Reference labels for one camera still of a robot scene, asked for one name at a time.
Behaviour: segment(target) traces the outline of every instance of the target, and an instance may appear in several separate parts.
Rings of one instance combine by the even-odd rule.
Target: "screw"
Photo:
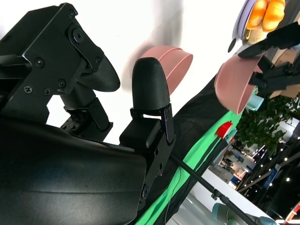
[[[142,198],[147,198],[149,194],[149,186],[144,184],[144,188],[142,189]]]
[[[50,95],[50,93],[51,93],[50,88],[45,88],[45,89],[44,89],[44,94],[45,94],[45,95]]]
[[[96,63],[100,63],[101,62],[101,58],[99,56],[96,57]]]
[[[76,15],[77,15],[77,13],[74,10],[72,10],[72,9],[69,10],[69,16],[70,16],[70,18],[74,19]]]
[[[30,86],[25,86],[25,87],[24,87],[24,91],[25,91],[26,94],[31,94],[31,93],[32,93],[32,87],[30,87]]]
[[[60,79],[58,81],[58,85],[61,87],[61,88],[64,88],[66,86],[66,81],[64,79]]]
[[[84,33],[81,29],[75,28],[73,30],[73,39],[78,44],[82,43],[84,41]]]
[[[45,66],[45,60],[42,57],[37,57],[35,63],[38,68],[43,68]]]

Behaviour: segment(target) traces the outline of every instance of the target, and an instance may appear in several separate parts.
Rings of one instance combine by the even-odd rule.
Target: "black plastic housing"
[[[122,225],[137,215],[146,161],[131,148],[0,117],[1,225]]]

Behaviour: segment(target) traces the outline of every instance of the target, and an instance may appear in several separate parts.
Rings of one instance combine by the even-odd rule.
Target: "teal cup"
[[[264,101],[264,98],[259,97],[257,95],[252,95],[250,100],[247,103],[246,108],[252,111],[257,111],[259,107],[261,107],[262,103]]]

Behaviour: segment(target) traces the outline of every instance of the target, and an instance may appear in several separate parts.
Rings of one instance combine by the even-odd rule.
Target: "pink bowl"
[[[246,107],[255,86],[248,84],[253,72],[261,72],[258,62],[262,55],[242,59],[237,54],[224,63],[215,81],[220,103],[239,115]]]
[[[141,58],[153,57],[159,60],[167,80],[169,93],[180,84],[193,61],[193,55],[173,46],[155,46],[146,51]]]

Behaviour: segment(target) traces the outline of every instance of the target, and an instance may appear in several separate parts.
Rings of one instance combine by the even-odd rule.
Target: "white backdrop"
[[[59,0],[2,1],[0,38],[30,10]],[[234,51],[227,53],[243,0],[70,0],[85,32],[115,67],[121,88],[97,96],[114,122],[106,142],[119,143],[131,121],[131,72],[135,61],[154,45],[174,45],[194,55],[187,75],[171,96],[173,114],[196,95]],[[60,126],[68,118],[58,96],[48,104],[48,124]]]

